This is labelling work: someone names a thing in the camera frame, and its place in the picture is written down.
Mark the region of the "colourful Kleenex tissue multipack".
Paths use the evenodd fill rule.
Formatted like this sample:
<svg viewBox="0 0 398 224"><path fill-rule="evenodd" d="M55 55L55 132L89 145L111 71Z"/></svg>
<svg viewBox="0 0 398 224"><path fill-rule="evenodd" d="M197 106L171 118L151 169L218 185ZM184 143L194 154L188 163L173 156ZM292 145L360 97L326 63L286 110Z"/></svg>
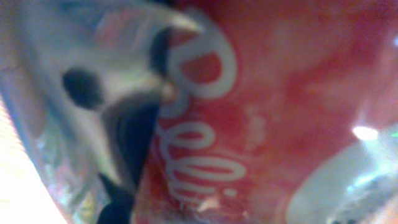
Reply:
<svg viewBox="0 0 398 224"><path fill-rule="evenodd" d="M397 209L396 1L2 1L1 93L70 223Z"/></svg>

